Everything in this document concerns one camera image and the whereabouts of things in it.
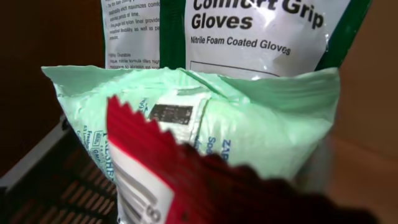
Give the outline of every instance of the wooden surface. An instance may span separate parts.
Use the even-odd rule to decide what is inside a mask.
[[[398,165],[394,159],[332,136],[333,172],[329,196],[340,205],[362,207],[381,224],[398,223]]]
[[[40,67],[104,62],[100,0],[4,1],[2,8],[0,176],[59,122]]]

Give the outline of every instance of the barcode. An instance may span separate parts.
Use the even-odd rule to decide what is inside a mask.
[[[149,119],[156,119],[157,121],[166,123],[188,125],[192,110],[192,106],[156,104],[149,113]]]
[[[116,163],[114,170],[118,175],[119,198],[126,218],[129,219],[128,221],[134,224],[158,223],[161,214],[157,209],[154,209],[158,202],[156,196],[147,187],[123,171]]]

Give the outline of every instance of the label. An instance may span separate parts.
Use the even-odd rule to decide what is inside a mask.
[[[110,148],[124,218],[128,223],[164,224],[173,190],[135,158],[113,144]]]
[[[186,68],[257,80],[315,70],[349,0],[192,0]]]
[[[114,171],[111,156],[109,155],[107,133],[105,130],[96,129],[95,127],[97,125],[94,125],[94,127],[83,125],[83,128],[78,130],[76,135],[95,164],[107,178],[113,180]]]
[[[159,68],[160,1],[101,0],[106,68]]]
[[[188,125],[191,120],[192,106],[155,105],[149,119],[161,122]]]
[[[184,90],[172,90],[160,97],[149,113],[162,131],[170,130],[177,143],[195,143],[201,116],[209,93],[179,95]]]

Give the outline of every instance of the wire rack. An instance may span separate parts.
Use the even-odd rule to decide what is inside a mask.
[[[68,131],[13,186],[2,189],[1,223],[116,223],[116,186]]]

